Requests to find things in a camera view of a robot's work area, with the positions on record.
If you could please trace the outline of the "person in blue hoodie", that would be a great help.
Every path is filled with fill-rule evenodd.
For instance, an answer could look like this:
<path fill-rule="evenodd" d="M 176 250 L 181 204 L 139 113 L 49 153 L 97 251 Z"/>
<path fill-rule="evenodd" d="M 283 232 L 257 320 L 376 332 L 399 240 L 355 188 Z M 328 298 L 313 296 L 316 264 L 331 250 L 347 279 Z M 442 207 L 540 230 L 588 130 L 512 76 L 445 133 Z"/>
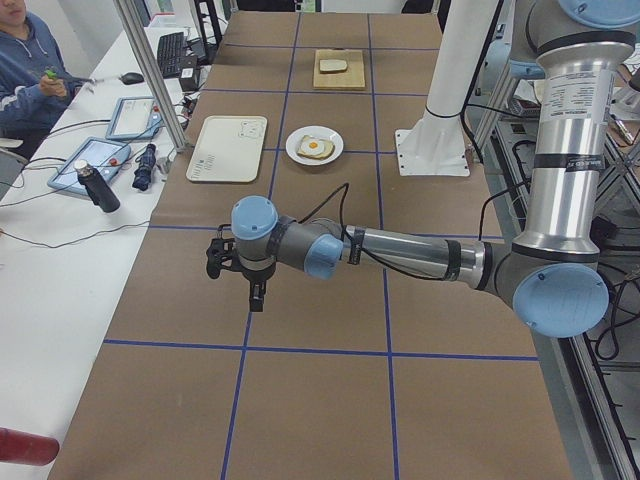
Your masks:
<path fill-rule="evenodd" d="M 29 158 L 53 129 L 82 83 L 51 80 L 46 69 L 71 75 L 48 25 L 23 1 L 1 3 L 1 135 L 20 140 Z"/>

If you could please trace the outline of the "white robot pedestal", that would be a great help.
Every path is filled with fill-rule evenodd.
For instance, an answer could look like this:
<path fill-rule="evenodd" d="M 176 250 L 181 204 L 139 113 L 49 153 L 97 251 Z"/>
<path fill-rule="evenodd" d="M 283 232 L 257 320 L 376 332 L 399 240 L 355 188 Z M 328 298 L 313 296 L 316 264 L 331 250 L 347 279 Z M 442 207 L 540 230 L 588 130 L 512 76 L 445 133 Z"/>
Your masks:
<path fill-rule="evenodd" d="M 483 50 L 497 0 L 453 0 L 445 24 L 424 114 L 395 132 L 402 176 L 470 175 L 460 115 Z"/>

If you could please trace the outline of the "folded navy umbrella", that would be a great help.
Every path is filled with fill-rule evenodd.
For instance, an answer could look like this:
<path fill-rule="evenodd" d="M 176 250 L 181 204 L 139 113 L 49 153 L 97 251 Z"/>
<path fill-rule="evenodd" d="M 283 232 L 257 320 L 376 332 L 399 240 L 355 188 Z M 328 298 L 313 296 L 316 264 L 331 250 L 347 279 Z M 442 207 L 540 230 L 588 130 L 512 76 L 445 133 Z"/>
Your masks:
<path fill-rule="evenodd" d="M 146 191 L 152 182 L 152 173 L 156 165 L 156 146 L 148 144 L 138 159 L 138 168 L 134 172 L 132 187 L 139 191 Z"/>

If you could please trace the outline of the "black keyboard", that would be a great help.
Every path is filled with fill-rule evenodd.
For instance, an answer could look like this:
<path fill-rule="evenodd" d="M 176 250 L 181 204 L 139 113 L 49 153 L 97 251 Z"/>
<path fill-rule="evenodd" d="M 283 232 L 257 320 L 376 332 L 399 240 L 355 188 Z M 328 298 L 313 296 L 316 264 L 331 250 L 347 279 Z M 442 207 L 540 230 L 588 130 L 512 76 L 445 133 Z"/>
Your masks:
<path fill-rule="evenodd" d="M 184 49 L 185 35 L 182 32 L 162 35 L 159 38 L 156 60 L 164 78 L 174 78 L 180 74 Z"/>

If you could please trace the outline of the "plain bread slice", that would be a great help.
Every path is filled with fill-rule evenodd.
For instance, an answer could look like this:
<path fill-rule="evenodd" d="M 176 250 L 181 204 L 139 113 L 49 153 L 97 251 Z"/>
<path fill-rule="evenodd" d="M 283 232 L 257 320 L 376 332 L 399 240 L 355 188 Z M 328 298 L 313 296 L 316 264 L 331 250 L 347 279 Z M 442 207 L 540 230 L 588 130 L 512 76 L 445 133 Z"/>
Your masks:
<path fill-rule="evenodd" d="M 344 59 L 320 59 L 319 72 L 321 74 L 337 74 L 348 70 L 348 62 Z"/>

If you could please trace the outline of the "black computer mouse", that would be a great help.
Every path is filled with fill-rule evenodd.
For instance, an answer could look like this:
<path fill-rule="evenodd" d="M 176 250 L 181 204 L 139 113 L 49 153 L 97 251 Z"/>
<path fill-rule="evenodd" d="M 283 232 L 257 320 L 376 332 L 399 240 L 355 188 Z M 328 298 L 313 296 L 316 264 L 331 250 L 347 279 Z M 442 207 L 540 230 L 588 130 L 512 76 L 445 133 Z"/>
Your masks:
<path fill-rule="evenodd" d="M 144 77 L 140 73 L 127 72 L 119 77 L 124 85 L 136 85 L 144 82 Z"/>

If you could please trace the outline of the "red cylinder bottle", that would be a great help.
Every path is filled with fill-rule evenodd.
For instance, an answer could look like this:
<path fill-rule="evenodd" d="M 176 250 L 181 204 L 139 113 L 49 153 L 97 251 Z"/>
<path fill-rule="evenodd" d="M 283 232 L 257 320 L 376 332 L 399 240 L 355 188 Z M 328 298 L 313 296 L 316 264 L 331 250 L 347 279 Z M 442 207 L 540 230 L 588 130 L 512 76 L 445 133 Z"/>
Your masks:
<path fill-rule="evenodd" d="M 1 461 L 29 466 L 51 463 L 60 450 L 55 438 L 1 428 Z"/>

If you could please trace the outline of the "aluminium frame post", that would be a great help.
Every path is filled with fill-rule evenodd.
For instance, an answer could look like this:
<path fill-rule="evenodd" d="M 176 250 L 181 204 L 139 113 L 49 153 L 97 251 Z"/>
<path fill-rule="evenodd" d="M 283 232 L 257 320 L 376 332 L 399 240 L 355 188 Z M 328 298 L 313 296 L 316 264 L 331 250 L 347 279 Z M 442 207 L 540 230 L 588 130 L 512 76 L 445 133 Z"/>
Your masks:
<path fill-rule="evenodd" d="M 130 0 L 114 0 L 113 3 L 134 57 L 159 106 L 161 117 L 172 144 L 176 152 L 181 153 L 187 146 L 187 139 L 178 121 L 164 78 L 157 65 L 135 3 Z"/>

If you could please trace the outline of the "cream bear tray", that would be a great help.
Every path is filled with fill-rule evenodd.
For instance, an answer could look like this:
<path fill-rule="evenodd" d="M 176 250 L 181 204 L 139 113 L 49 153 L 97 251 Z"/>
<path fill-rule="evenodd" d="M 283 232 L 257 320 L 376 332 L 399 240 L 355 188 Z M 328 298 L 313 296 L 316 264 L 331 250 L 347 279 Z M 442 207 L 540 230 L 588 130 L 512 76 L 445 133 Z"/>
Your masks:
<path fill-rule="evenodd" d="M 193 183 L 254 181 L 258 176 L 267 124 L 263 116 L 207 117 L 186 178 Z"/>

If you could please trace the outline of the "green handled reacher stick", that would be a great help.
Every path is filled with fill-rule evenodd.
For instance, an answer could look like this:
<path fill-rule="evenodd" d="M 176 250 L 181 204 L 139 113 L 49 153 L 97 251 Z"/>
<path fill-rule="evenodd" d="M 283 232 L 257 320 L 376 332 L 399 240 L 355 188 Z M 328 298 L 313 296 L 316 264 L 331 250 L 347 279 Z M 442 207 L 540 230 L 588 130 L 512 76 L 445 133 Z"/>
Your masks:
<path fill-rule="evenodd" d="M 61 73 L 57 73 L 52 69 L 46 69 L 44 71 L 44 75 L 51 80 L 64 80 L 69 82 L 77 82 L 82 84 L 90 84 L 90 85 L 98 85 L 104 82 L 119 80 L 120 76 L 108 76 L 106 78 L 85 78 L 85 77 L 76 77 L 72 75 L 64 75 Z"/>

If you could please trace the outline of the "wooden cutting board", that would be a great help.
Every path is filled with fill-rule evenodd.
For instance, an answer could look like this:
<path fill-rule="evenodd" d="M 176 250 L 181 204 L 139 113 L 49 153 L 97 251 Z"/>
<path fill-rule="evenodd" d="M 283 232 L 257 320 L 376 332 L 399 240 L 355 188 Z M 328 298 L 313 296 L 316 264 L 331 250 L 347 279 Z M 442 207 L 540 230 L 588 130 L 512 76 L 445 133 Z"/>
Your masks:
<path fill-rule="evenodd" d="M 314 89 L 360 91 L 365 87 L 364 56 L 361 50 L 317 49 L 315 51 Z"/>

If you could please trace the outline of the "black water bottle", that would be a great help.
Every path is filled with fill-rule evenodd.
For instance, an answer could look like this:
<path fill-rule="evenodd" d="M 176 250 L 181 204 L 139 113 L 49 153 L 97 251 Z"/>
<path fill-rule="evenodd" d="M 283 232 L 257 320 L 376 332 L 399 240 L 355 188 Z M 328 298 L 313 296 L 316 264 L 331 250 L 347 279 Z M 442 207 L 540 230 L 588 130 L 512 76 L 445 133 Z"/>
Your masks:
<path fill-rule="evenodd" d="M 112 213 L 119 209 L 119 199 L 96 167 L 82 159 L 75 160 L 73 167 L 78 182 L 85 188 L 94 205 L 105 213 Z"/>

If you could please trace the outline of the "far blue teach pendant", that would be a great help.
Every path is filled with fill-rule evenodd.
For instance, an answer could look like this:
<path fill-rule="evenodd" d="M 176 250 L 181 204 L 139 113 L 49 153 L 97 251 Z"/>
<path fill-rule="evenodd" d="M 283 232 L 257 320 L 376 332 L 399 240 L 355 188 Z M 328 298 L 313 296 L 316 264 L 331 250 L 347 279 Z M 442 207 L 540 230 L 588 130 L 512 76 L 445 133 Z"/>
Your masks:
<path fill-rule="evenodd" d="M 122 97 L 108 124 L 105 138 L 114 141 L 152 139 L 162 126 L 162 117 L 153 97 Z"/>

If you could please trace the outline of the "bread slice with egg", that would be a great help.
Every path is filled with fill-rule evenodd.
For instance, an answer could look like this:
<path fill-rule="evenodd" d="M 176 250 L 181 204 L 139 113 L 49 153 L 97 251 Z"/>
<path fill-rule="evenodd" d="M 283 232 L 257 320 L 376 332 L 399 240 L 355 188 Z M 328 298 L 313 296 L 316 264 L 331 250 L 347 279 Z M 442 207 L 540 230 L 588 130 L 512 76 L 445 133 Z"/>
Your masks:
<path fill-rule="evenodd" d="M 296 153 L 303 158 L 324 160 L 332 155 L 334 149 L 335 145 L 331 140 L 304 135 Z"/>

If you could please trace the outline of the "white round plate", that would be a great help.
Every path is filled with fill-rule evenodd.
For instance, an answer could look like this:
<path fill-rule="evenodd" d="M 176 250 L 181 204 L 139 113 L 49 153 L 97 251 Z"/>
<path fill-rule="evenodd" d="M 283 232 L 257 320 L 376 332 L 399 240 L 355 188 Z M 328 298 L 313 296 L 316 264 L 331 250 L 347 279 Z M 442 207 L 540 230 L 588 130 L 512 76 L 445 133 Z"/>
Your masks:
<path fill-rule="evenodd" d="M 320 166 L 336 160 L 344 149 L 339 133 L 323 126 L 305 126 L 293 131 L 286 140 L 286 153 L 295 162 Z"/>

